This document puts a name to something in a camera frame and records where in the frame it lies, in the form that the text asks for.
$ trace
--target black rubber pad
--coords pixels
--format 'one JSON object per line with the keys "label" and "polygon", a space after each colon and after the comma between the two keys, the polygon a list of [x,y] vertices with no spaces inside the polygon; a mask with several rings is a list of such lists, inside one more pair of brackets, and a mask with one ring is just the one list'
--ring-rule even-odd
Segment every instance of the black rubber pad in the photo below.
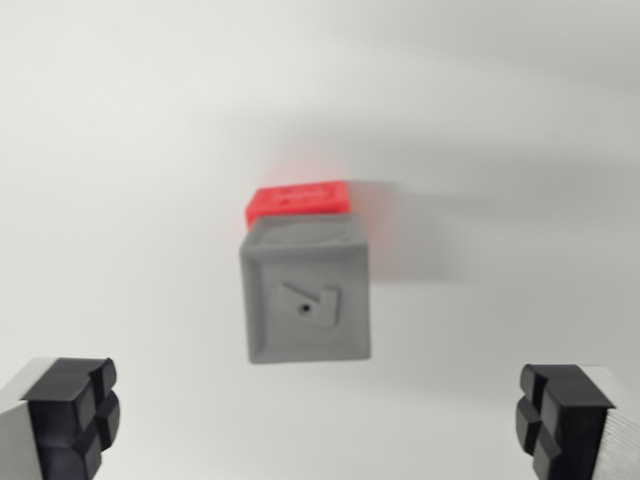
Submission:
{"label": "black rubber pad", "polygon": [[113,361],[60,358],[23,397],[44,480],[91,480],[113,445],[120,404]]}
{"label": "black rubber pad", "polygon": [[520,386],[516,432],[538,478],[591,480],[615,406],[577,365],[526,365]]}

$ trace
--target cube face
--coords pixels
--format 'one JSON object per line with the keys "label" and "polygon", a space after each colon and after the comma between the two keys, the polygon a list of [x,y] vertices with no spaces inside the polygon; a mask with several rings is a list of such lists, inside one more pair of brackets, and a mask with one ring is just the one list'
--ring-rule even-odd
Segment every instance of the cube face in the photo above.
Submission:
{"label": "cube face", "polygon": [[260,218],[241,260],[253,363],[370,357],[368,246],[359,217]]}

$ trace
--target gray cube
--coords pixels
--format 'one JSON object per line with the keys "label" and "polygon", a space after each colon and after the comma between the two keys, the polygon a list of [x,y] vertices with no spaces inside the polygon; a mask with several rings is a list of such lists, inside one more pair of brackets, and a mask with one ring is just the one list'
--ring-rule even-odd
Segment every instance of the gray cube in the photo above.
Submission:
{"label": "gray cube", "polygon": [[368,242],[357,215],[259,218],[240,256],[252,363],[370,357]]}

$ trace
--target white background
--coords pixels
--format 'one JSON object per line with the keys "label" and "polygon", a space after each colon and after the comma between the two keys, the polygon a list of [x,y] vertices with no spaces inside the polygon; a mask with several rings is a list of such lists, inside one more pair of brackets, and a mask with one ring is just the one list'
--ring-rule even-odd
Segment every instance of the white background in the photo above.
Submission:
{"label": "white background", "polygon": [[[527,362],[640,392],[640,4],[0,2],[0,382],[111,356],[101,480],[533,479]],[[374,357],[250,366],[260,186],[344,178]]]}

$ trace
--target red lid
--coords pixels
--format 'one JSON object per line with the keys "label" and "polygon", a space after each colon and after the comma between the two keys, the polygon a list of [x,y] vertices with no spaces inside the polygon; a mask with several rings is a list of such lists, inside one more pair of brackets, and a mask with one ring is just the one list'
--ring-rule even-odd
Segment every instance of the red lid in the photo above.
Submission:
{"label": "red lid", "polygon": [[309,183],[259,189],[246,209],[247,225],[267,215],[347,213],[351,209],[346,182]]}

